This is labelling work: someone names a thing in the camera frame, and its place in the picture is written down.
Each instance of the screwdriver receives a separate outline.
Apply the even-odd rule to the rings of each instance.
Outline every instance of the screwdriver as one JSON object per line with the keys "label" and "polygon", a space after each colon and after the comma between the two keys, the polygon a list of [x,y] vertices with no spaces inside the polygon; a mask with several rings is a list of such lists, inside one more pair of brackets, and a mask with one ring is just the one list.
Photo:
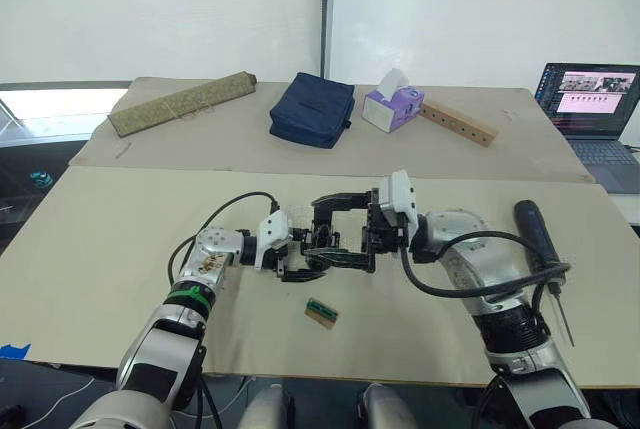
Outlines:
{"label": "screwdriver", "polygon": [[[538,252],[542,257],[541,259],[538,254],[527,251],[527,259],[529,261],[529,266],[531,267],[531,272],[540,272],[543,269],[546,269],[546,264],[549,262],[560,262],[558,253],[553,247],[551,237],[547,231],[547,226],[544,223],[542,213],[540,212],[537,204],[530,200],[520,201],[513,208],[513,213],[520,235],[537,247]],[[547,289],[549,290],[549,294],[551,294],[558,303],[560,315],[562,316],[564,326],[567,330],[569,341],[571,342],[571,345],[575,347],[573,334],[571,334],[571,329],[567,322],[567,316],[565,315],[564,308],[560,302],[560,294],[562,293],[562,289],[560,289],[560,287],[563,286],[565,282],[567,282],[565,275],[559,274],[548,281]]]}

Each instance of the small wooden block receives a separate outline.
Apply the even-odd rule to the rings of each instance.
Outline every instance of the small wooden block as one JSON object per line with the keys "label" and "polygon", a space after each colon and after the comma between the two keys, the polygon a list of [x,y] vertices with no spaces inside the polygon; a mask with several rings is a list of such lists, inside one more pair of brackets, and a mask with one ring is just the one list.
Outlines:
{"label": "small wooden block", "polygon": [[309,298],[304,313],[327,329],[331,329],[338,320],[338,311],[321,303],[317,299]]}
{"label": "small wooden block", "polygon": [[496,129],[442,104],[429,101],[428,104],[423,103],[421,109],[420,115],[422,117],[440,124],[481,146],[489,147],[498,135]]}

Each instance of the laptop screen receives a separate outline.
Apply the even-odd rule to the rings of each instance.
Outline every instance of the laptop screen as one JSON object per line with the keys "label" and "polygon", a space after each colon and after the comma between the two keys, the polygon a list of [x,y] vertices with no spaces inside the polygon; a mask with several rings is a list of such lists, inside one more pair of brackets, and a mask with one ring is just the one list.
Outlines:
{"label": "laptop screen", "polygon": [[640,99],[640,66],[547,64],[536,101],[564,135],[617,139]]}

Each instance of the laptop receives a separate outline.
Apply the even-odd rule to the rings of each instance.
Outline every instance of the laptop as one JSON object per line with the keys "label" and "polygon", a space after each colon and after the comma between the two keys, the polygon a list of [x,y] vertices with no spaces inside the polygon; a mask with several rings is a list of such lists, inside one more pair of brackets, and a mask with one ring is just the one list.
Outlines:
{"label": "laptop", "polygon": [[640,99],[640,66],[546,65],[536,101],[607,192],[640,194],[640,165],[618,141]]}

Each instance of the blue tape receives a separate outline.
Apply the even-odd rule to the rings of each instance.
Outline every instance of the blue tape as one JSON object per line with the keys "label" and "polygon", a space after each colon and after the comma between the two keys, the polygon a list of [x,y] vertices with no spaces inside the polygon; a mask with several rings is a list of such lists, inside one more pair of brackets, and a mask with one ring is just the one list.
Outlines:
{"label": "blue tape", "polygon": [[31,344],[27,344],[23,348],[13,347],[10,344],[6,346],[0,347],[0,358],[2,359],[24,359],[27,357],[27,352],[29,352],[29,348]]}

